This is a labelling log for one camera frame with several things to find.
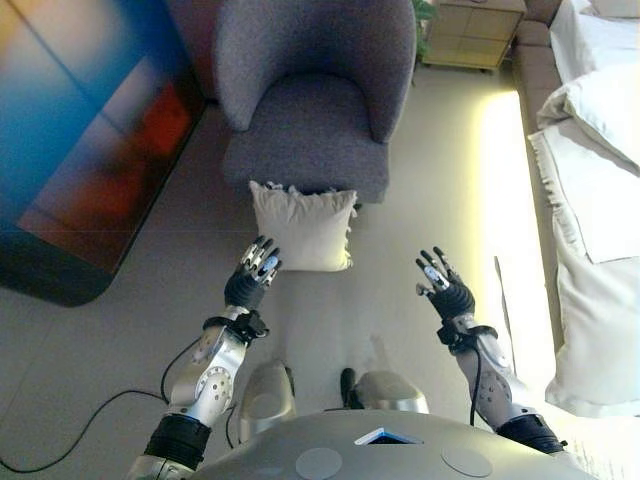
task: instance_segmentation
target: robotic finger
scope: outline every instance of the robotic finger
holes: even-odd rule
[[[264,242],[264,236],[260,235],[253,241],[251,245],[249,245],[247,250],[244,252],[244,255],[242,255],[242,258],[240,259],[241,265],[245,265],[247,267],[251,265],[251,261],[260,248],[260,245],[262,245],[262,242]]]
[[[262,261],[264,260],[265,256],[269,257],[270,255],[266,255],[267,251],[269,250],[269,248],[271,248],[271,245],[273,245],[273,239],[268,239],[266,242],[264,242],[264,244],[262,246],[260,246],[256,253],[254,254],[253,258],[251,259],[251,263],[249,264],[249,270],[251,271],[256,271],[258,270],[258,268],[260,268],[260,264],[262,263]]]
[[[431,285],[433,285],[433,288],[435,288],[437,292],[442,292],[448,289],[449,281],[435,264],[433,258],[431,258],[431,256],[429,256],[429,254],[424,250],[420,253],[427,259],[429,265],[425,265],[425,263],[419,258],[416,259],[416,264],[420,267],[420,270],[425,274]]]
[[[282,261],[278,259],[278,253],[280,253],[280,249],[276,248],[271,252],[271,255],[266,258],[262,265],[260,265],[258,271],[253,275],[256,282],[264,285],[265,287],[271,286],[271,282],[282,266]]]
[[[444,267],[445,271],[447,272],[447,277],[449,278],[449,280],[452,281],[452,282],[462,283],[462,280],[460,279],[460,276],[453,269],[453,267],[449,263],[449,259],[447,258],[445,253],[440,249],[440,247],[433,247],[433,251],[435,252],[435,254],[440,259],[440,263],[442,263],[442,266]]]

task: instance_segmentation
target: armchair cushion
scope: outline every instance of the armchair cushion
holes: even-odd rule
[[[357,190],[363,203],[382,201],[389,183],[387,145],[371,140],[362,92],[325,74],[286,76],[267,90],[251,128],[232,137],[223,172],[239,191],[249,178],[303,193]]]

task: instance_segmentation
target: black cable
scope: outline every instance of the black cable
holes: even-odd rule
[[[87,430],[89,429],[89,426],[91,426],[91,423],[93,423],[93,421],[96,419],[98,414],[107,405],[109,405],[111,402],[113,402],[117,398],[120,398],[120,397],[122,397],[124,395],[127,395],[127,394],[145,395],[145,396],[148,396],[148,397],[157,398],[158,400],[162,400],[162,397],[160,397],[160,395],[157,395],[157,394],[151,393],[151,392],[145,392],[144,390],[131,389],[131,390],[124,390],[124,391],[122,391],[120,393],[116,393],[114,396],[112,396],[107,401],[105,401],[102,405],[100,405],[100,407],[98,407],[98,409],[93,413],[93,415],[91,415],[91,418],[89,418],[89,420],[85,424],[84,428],[80,432],[80,435],[78,435],[78,438],[76,438],[76,440],[68,448],[68,450],[64,454],[62,454],[60,457],[58,457],[57,459],[53,460],[52,462],[47,463],[46,465],[43,465],[42,467],[37,467],[37,468],[32,468],[32,469],[20,469],[20,468],[12,467],[11,465],[7,464],[1,458],[0,458],[0,465],[2,465],[7,470],[12,471],[13,473],[36,473],[36,472],[41,472],[43,470],[46,470],[47,468],[53,467],[54,465],[60,463],[62,460],[67,458],[69,456],[69,454],[73,451],[73,449],[78,446],[78,443],[80,443],[80,440],[82,440],[82,437],[84,437],[84,434],[87,433]]]
[[[469,425],[473,427],[476,413],[476,404],[478,402],[478,390],[480,389],[480,375],[482,374],[482,357],[480,356],[480,352],[478,351],[478,346],[474,341],[473,344],[469,345],[470,348],[476,352],[476,356],[478,357],[478,369],[476,370],[476,384],[473,387],[473,394],[471,395],[471,411],[469,412]]]
[[[161,400],[166,405],[168,405],[169,404],[169,399],[167,398],[167,396],[165,395],[165,392],[164,392],[164,384],[165,384],[165,381],[166,381],[166,378],[167,378],[167,374],[169,373],[169,370],[171,370],[171,367],[173,367],[173,365],[180,359],[180,357],[182,357],[182,355],[184,355],[191,347],[193,347],[198,342],[198,340],[200,340],[200,337],[196,338],[193,342],[191,342],[173,360],[171,360],[169,365],[167,365],[167,368],[165,368],[164,373],[162,374],[162,380],[160,381],[160,395],[158,395],[157,393],[147,392],[147,391],[144,391],[144,390],[136,390],[136,389],[123,390],[120,393],[116,393],[111,398],[109,398],[108,400],[103,402],[102,405],[100,405],[97,408],[97,410],[95,412],[93,412],[93,414],[91,415],[91,417],[89,418],[89,420],[85,424],[84,428],[80,432],[80,435],[78,435],[78,437],[75,439],[73,444],[69,447],[69,449],[64,454],[62,454],[60,457],[58,457],[57,459],[47,463],[46,465],[43,465],[42,467],[37,467],[37,468],[33,468],[33,469],[21,469],[21,468],[12,467],[11,465],[7,464],[0,457],[0,465],[2,465],[4,468],[6,468],[7,470],[9,470],[9,471],[11,471],[13,473],[37,473],[37,472],[42,472],[43,470],[46,470],[46,469],[48,469],[50,467],[53,467],[54,465],[57,465],[62,460],[67,458],[69,456],[69,454],[78,446],[78,444],[80,443],[80,440],[82,440],[82,438],[84,437],[85,433],[87,433],[87,430],[91,426],[91,423],[93,423],[93,421],[96,419],[98,414],[107,405],[109,405],[111,402],[113,402],[114,400],[116,400],[116,399],[118,399],[118,398],[120,398],[120,397],[122,397],[124,395],[136,394],[136,395],[143,395],[143,396],[147,396],[147,397],[157,398],[158,400]]]
[[[162,380],[160,380],[160,396],[162,397],[162,401],[167,405],[169,405],[169,398],[167,398],[167,394],[164,391],[164,384],[167,380],[167,375],[169,374],[169,370],[171,370],[171,367],[173,367],[173,365],[180,359],[180,357],[182,357],[182,355],[187,353],[187,351],[191,347],[193,347],[196,343],[198,343],[198,340],[200,340],[200,337],[196,338],[193,342],[187,345],[184,348],[184,350],[182,350],[173,360],[171,360],[171,363],[167,365],[167,368],[165,368],[164,372],[162,373]]]
[[[233,416],[233,411],[236,409],[236,405],[237,404],[234,403],[233,405],[231,405],[231,407],[229,407],[229,416],[227,417],[227,421],[224,427],[224,433],[227,437],[227,444],[229,445],[229,448],[231,448],[232,450],[235,448],[235,446],[231,442],[231,437],[229,436],[229,423],[231,423],[231,417]]]

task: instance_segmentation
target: throw pillow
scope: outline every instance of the throw pillow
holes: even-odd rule
[[[260,235],[280,247],[282,270],[336,272],[351,266],[349,219],[356,192],[303,195],[295,187],[249,182]]]

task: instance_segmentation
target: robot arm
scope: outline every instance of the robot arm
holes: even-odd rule
[[[474,320],[475,301],[469,288],[448,263],[439,248],[434,252],[440,265],[424,250],[426,260],[416,263],[432,288],[418,284],[442,318],[440,341],[456,357],[469,383],[472,398],[471,424],[477,411],[499,435],[544,453],[557,455],[563,445],[533,408],[527,387],[516,378],[511,362],[498,345],[496,331]]]
[[[233,397],[233,382],[251,342],[269,331],[255,310],[281,262],[273,242],[259,237],[227,282],[226,309],[203,326],[191,362],[171,392],[169,409],[127,480],[184,480],[203,460],[217,418]]]

